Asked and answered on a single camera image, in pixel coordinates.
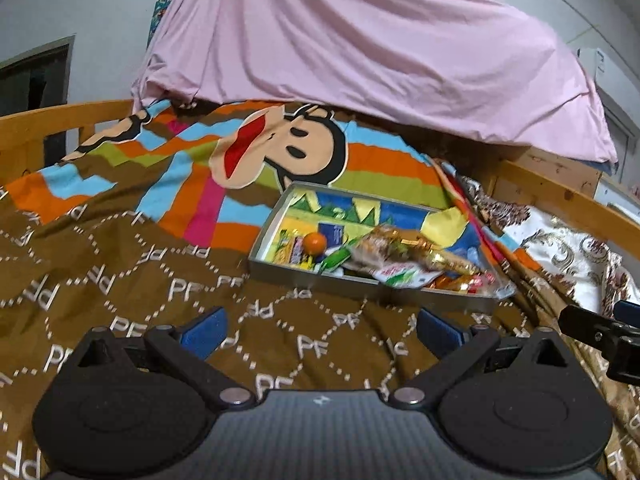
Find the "air conditioner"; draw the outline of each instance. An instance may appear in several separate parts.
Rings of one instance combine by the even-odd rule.
[[[640,91],[599,48],[578,50],[580,63],[593,78],[607,116],[634,141],[640,139]]]

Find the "wooden panel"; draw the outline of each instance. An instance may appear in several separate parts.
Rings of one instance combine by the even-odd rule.
[[[0,152],[0,186],[28,173],[28,145]]]
[[[534,205],[597,238],[612,240],[640,259],[640,226],[625,216],[510,161],[500,164],[497,176],[496,200]]]
[[[95,124],[91,126],[81,126],[78,128],[79,144],[87,142],[91,136],[95,135]]]
[[[41,140],[32,140],[18,148],[0,152],[0,186],[25,174],[35,173],[43,166],[44,147]]]
[[[132,101],[100,101],[40,108],[0,118],[0,153],[44,137],[130,115]]]
[[[601,171],[564,156],[529,148],[518,158],[510,159],[520,167],[551,178],[574,191],[594,197]]]

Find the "screw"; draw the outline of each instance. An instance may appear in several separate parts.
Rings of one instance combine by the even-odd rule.
[[[242,404],[251,399],[251,393],[244,388],[227,388],[220,392],[220,400],[227,404]]]
[[[402,402],[403,404],[417,404],[424,399],[424,392],[418,388],[405,386],[404,388],[397,389],[394,392],[394,397],[398,402]]]

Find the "white wall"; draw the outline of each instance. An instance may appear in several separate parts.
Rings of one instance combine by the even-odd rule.
[[[155,2],[0,0],[0,61],[75,34],[68,102],[128,98]]]
[[[573,50],[602,49],[640,91],[640,0],[502,1],[547,22]],[[614,142],[620,147],[624,140]],[[627,153],[622,180],[640,184],[640,148]]]

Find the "monkey's red mouth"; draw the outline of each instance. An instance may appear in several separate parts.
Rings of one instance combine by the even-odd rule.
[[[240,159],[246,153],[246,150],[249,149],[251,143],[264,131],[266,123],[266,115],[261,115],[238,130],[236,140],[226,149],[224,156],[225,175],[227,178],[231,178],[231,175],[234,174],[236,167],[240,163]]]

